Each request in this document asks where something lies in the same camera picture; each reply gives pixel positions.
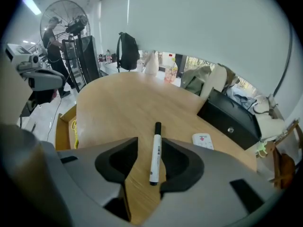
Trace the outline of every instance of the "white remote control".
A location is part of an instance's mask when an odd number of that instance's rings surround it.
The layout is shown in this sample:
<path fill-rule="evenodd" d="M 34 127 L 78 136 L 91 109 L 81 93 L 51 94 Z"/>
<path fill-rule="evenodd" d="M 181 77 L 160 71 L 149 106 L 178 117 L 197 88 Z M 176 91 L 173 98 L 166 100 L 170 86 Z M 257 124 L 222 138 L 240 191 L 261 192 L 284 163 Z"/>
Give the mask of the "white remote control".
<path fill-rule="evenodd" d="M 209 134 L 198 133 L 193 135 L 193 144 L 207 149 L 214 149 L 212 139 Z"/>

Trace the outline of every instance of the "man's arm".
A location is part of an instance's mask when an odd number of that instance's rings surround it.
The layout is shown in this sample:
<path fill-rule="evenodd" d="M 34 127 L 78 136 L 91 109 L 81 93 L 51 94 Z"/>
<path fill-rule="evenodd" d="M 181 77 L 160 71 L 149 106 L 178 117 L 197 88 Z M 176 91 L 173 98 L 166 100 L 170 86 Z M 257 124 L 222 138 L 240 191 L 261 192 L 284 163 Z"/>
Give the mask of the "man's arm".
<path fill-rule="evenodd" d="M 60 42 L 56 41 L 55 37 L 53 37 L 53 36 L 50 37 L 49 41 L 51 42 L 51 44 L 58 46 L 60 48 L 60 50 L 62 50 L 62 48 L 63 48 L 62 44 Z"/>

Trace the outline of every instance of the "black marker cap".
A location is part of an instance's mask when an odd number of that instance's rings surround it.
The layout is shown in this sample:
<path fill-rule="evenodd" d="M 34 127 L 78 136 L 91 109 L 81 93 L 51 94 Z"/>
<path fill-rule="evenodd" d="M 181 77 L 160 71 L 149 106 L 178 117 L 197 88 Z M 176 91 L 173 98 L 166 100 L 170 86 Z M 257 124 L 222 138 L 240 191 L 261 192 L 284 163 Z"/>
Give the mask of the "black marker cap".
<path fill-rule="evenodd" d="M 161 123 L 160 122 L 156 122 L 155 134 L 161 135 Z"/>

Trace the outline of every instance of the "marker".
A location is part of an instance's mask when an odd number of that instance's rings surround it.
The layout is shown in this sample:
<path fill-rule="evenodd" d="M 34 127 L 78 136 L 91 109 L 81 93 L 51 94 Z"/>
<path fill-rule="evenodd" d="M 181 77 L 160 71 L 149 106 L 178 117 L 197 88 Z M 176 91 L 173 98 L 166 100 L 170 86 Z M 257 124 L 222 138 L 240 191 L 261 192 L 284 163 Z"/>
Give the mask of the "marker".
<path fill-rule="evenodd" d="M 156 122 L 155 136 L 153 137 L 152 162 L 150 184 L 156 186 L 159 182 L 159 169 L 161 160 L 161 123 Z"/>

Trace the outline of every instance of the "wooden table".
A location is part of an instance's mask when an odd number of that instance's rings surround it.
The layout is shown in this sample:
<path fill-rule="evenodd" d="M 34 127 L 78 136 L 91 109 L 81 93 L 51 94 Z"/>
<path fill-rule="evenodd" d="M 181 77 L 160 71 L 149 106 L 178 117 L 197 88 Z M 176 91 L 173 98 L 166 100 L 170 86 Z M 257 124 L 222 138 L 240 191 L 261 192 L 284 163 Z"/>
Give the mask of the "wooden table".
<path fill-rule="evenodd" d="M 150 186 L 149 173 L 156 121 L 162 136 L 192 142 L 195 133 L 209 133 L 214 149 L 239 159 L 256 171 L 253 154 L 244 151 L 196 114 L 200 97 L 139 72 L 123 72 L 94 80 L 79 93 L 77 129 L 79 148 L 138 137 L 138 158 L 125 181 L 131 222 L 143 223 L 160 202 L 159 188 Z M 160 165 L 160 183 L 165 166 Z"/>

